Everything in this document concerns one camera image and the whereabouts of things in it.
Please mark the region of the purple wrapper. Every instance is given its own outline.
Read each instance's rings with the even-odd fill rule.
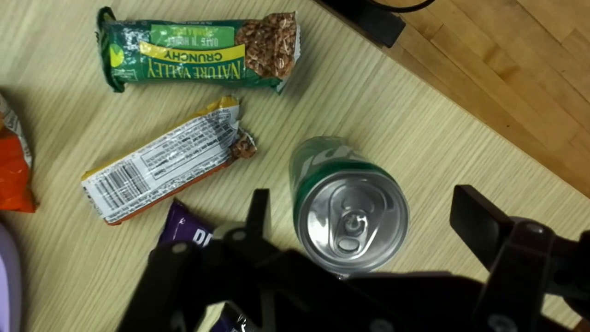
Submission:
[[[173,198],[158,245],[194,241],[199,246],[206,246],[210,237],[212,226],[197,215],[190,213],[190,209],[181,200]]]

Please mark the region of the barcode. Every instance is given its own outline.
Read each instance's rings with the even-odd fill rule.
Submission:
[[[96,182],[96,187],[111,209],[131,202],[149,189],[142,171],[133,162],[111,169]]]

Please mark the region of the silver can lid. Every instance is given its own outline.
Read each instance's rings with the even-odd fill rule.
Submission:
[[[385,263],[404,241],[407,204],[378,171],[335,171],[302,200],[299,237],[328,270],[352,274]]]

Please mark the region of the pull tab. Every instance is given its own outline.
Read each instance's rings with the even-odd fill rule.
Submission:
[[[343,254],[359,254],[367,246],[369,215],[356,208],[341,215],[335,224],[334,243]]]

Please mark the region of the green granola bar wrapper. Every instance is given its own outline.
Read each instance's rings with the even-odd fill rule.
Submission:
[[[98,42],[107,82],[203,80],[271,86],[280,91],[299,58],[295,12],[262,20],[116,20],[98,10]]]

